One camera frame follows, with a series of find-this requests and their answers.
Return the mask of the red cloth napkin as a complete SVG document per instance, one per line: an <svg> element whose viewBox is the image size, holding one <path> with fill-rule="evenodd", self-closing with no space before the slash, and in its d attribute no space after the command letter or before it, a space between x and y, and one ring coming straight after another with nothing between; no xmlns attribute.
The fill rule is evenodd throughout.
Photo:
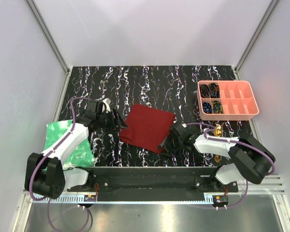
<svg viewBox="0 0 290 232"><path fill-rule="evenodd" d="M119 138L129 145L159 154L163 149L158 146L169 135L174 119L173 113L135 104L126 119L128 128L121 130Z"/></svg>

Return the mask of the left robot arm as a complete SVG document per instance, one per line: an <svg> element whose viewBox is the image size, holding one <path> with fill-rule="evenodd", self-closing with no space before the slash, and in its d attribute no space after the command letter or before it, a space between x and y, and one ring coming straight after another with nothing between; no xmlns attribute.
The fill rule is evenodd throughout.
<svg viewBox="0 0 290 232"><path fill-rule="evenodd" d="M95 180L84 167L64 170L63 165L72 152L97 130L116 131L128 126L117 109L111 109L110 99L88 100L80 115L72 111L68 130L42 153L32 153L27 159L24 188L34 201L57 199L63 191L79 186L83 191L94 188Z"/></svg>

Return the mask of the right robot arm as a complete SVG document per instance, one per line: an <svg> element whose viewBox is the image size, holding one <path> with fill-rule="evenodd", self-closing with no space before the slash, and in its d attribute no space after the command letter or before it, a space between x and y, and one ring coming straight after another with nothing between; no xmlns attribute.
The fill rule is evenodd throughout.
<svg viewBox="0 0 290 232"><path fill-rule="evenodd" d="M275 170L275 157L253 135L240 137L217 137L210 135L215 126L204 132L192 132L193 123L174 124L169 128L169 135L158 145L158 149L174 156L180 149L220 155L232 160L231 164L219 167L210 179L210 187L214 191L222 191L227 184L246 180L252 184L260 184L263 179L272 175Z"/></svg>

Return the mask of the green white cloth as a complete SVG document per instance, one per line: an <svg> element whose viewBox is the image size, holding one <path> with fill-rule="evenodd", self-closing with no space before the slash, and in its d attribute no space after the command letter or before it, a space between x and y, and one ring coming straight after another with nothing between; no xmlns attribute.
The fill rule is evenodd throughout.
<svg viewBox="0 0 290 232"><path fill-rule="evenodd" d="M47 124L44 150L49 149L56 142L61 141L62 137L67 134L67 131L71 130L72 123L70 119ZM93 167L95 165L95 159L88 138L84 139L68 158L61 163L63 164L63 170L74 167Z"/></svg>

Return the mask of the gold spoon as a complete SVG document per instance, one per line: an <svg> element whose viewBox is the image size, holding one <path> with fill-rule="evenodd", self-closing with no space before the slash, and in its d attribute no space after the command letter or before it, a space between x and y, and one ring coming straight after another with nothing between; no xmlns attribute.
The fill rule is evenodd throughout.
<svg viewBox="0 0 290 232"><path fill-rule="evenodd" d="M216 125L214 129L214 136L216 137L221 137L223 134L223 125ZM221 161L221 156L220 155L215 155L214 160L216 163L220 163Z"/></svg>

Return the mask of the pink compartment tray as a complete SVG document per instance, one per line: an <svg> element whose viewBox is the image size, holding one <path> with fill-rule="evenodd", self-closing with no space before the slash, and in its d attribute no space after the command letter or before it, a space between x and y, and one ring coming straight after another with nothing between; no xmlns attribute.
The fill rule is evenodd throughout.
<svg viewBox="0 0 290 232"><path fill-rule="evenodd" d="M199 81L197 101L202 120L249 121L259 114L247 81Z"/></svg>

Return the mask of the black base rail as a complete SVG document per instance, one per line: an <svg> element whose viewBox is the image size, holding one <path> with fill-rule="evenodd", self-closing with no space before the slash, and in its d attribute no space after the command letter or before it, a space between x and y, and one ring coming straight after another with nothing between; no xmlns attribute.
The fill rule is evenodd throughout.
<svg viewBox="0 0 290 232"><path fill-rule="evenodd" d="M204 194L237 193L232 181L215 184L215 167L94 167L90 174L99 185L98 202L208 203Z"/></svg>

